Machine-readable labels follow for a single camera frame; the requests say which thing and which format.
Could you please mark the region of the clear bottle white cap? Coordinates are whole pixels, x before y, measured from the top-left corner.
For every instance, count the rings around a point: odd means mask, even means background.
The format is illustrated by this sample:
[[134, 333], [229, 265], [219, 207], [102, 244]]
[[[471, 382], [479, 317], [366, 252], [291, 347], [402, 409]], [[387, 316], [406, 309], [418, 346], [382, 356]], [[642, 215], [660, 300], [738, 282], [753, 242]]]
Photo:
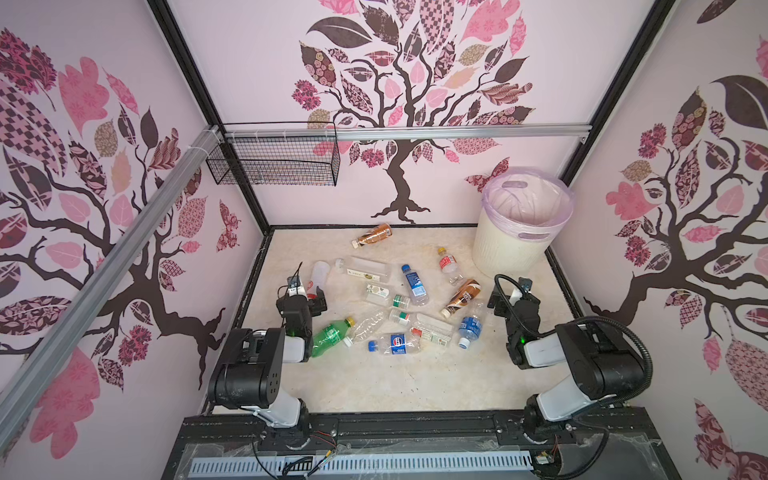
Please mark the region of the clear bottle white cap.
[[378, 331], [388, 316], [389, 312], [386, 309], [379, 310], [356, 323], [343, 338], [344, 345], [351, 347], [368, 340]]

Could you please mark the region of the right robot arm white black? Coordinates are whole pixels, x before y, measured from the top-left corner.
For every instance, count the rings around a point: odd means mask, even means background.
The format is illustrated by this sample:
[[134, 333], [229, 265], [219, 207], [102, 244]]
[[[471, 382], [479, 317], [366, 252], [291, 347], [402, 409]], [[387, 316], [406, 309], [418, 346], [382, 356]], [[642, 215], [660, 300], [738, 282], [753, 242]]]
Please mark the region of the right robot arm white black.
[[519, 369], [562, 364], [569, 370], [564, 380], [526, 401], [522, 429], [530, 440], [541, 442], [580, 415], [625, 402], [650, 387], [650, 352], [626, 325], [585, 316], [542, 332], [540, 300], [528, 283], [497, 274], [487, 307], [505, 320], [506, 350]]

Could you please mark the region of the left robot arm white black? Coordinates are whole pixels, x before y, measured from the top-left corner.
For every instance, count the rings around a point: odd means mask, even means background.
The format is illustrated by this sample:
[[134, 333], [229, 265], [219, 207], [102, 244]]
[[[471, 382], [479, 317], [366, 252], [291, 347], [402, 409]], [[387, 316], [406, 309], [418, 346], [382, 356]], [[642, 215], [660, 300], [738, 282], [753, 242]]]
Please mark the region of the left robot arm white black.
[[279, 328], [236, 328], [225, 341], [212, 372], [207, 399], [212, 406], [248, 411], [273, 429], [309, 433], [303, 400], [282, 390], [285, 364], [306, 363], [313, 350], [313, 319], [327, 310], [322, 290], [285, 294], [276, 301]]

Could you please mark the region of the small clear bottle green cap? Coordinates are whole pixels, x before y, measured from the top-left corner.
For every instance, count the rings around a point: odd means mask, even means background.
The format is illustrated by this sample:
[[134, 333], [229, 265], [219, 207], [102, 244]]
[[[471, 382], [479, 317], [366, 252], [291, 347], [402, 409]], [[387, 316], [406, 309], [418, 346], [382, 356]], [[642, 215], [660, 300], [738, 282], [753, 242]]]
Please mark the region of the small clear bottle green cap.
[[397, 294], [392, 289], [373, 283], [367, 283], [363, 300], [374, 305], [405, 310], [410, 306], [408, 296]]

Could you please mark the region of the green plastic bottle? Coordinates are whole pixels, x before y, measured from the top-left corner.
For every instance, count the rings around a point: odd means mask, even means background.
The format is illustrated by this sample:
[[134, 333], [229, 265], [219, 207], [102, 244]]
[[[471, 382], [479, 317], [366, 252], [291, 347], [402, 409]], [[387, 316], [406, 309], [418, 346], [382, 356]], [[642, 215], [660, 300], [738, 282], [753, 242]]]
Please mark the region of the green plastic bottle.
[[320, 357], [330, 348], [340, 343], [355, 324], [356, 321], [352, 317], [331, 322], [319, 334], [314, 336], [311, 357]]

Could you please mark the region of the clear rectangular bottle green label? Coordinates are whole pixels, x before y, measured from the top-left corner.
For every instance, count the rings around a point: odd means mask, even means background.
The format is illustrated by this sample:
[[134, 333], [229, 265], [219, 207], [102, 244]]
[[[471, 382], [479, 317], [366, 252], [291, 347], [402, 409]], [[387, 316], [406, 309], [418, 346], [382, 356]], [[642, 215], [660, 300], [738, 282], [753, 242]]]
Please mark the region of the clear rectangular bottle green label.
[[356, 256], [337, 258], [335, 266], [349, 276], [384, 284], [389, 282], [392, 273], [387, 263]]

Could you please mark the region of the clear bottle with red cap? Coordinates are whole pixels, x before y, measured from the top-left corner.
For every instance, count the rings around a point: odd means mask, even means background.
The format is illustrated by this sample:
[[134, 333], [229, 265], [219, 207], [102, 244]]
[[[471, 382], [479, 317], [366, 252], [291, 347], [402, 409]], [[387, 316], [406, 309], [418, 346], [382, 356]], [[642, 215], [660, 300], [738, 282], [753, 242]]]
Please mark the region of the clear bottle with red cap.
[[319, 298], [324, 294], [330, 270], [331, 267], [326, 261], [320, 260], [313, 264], [307, 288], [307, 295], [310, 299]]

